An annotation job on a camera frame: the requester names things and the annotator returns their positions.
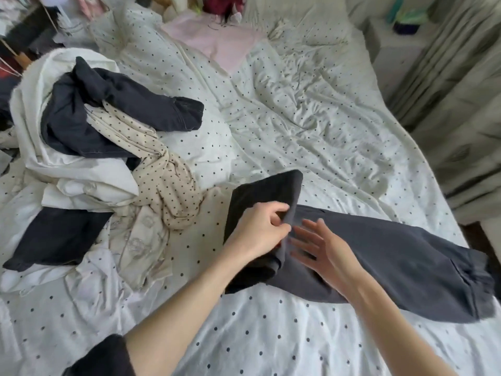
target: curtain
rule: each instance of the curtain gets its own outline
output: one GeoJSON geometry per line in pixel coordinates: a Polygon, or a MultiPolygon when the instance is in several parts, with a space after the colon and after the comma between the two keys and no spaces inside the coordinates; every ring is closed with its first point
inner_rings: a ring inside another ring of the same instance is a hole
{"type": "Polygon", "coordinates": [[[461,224],[501,215],[501,0],[453,0],[389,103],[461,224]]]}

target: red fabric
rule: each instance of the red fabric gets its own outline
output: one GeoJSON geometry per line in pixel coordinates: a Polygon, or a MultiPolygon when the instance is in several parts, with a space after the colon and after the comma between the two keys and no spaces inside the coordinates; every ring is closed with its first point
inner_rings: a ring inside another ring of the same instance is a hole
{"type": "Polygon", "coordinates": [[[243,13],[243,7],[247,0],[204,0],[204,12],[231,16],[234,14],[233,6],[237,12],[243,13]]]}

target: wrinkled sheet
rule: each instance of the wrinkled sheet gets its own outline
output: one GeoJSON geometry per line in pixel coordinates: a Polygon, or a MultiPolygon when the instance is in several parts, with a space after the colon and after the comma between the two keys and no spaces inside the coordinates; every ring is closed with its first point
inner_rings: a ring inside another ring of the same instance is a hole
{"type": "MultiPolygon", "coordinates": [[[[132,5],[105,14],[92,31],[134,80],[204,102],[199,131],[160,134],[209,189],[197,224],[172,233],[173,275],[147,291],[132,292],[118,276],[104,240],[64,278],[2,294],[5,374],[60,374],[166,301],[220,250],[238,183],[299,169],[301,204],[404,222],[466,244],[422,153],[384,106],[358,31],[336,45],[305,46],[284,22],[228,77],[162,36],[158,23],[160,16],[132,5]]],[[[2,179],[0,187],[12,183],[2,179]]],[[[496,317],[468,325],[404,314],[459,375],[488,376],[498,374],[496,309],[496,317]]],[[[175,372],[188,374],[390,375],[350,305],[307,302],[266,285],[221,298],[175,372]]]]}

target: beige polka dot fabric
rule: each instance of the beige polka dot fabric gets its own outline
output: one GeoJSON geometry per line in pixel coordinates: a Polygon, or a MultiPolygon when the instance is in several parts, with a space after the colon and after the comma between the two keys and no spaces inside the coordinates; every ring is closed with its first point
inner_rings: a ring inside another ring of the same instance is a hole
{"type": "Polygon", "coordinates": [[[149,205],[173,230],[194,222],[202,202],[186,163],[159,141],[156,131],[104,102],[103,108],[86,105],[87,122],[121,148],[142,159],[132,172],[139,186],[133,204],[149,205]]]}

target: polka dot bedsheet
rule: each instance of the polka dot bedsheet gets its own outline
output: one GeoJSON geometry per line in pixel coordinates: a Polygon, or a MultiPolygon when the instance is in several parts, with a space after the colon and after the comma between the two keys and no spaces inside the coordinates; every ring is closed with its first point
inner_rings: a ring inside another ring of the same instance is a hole
{"type": "MultiPolygon", "coordinates": [[[[384,106],[360,32],[307,46],[280,21],[229,77],[162,36],[159,22],[129,5],[105,14],[92,32],[134,80],[204,102],[201,129],[159,134],[207,189],[196,224],[170,236],[172,276],[140,291],[118,275],[104,240],[61,278],[2,293],[2,375],[60,375],[110,333],[134,327],[220,250],[239,183],[299,169],[302,204],[404,222],[465,244],[422,153],[384,106]]],[[[108,229],[110,238],[123,234],[108,229]]],[[[499,305],[496,317],[469,325],[404,314],[458,374],[499,374],[499,305]]],[[[175,371],[194,374],[390,373],[350,305],[308,302],[260,284],[221,298],[175,371]]]]}

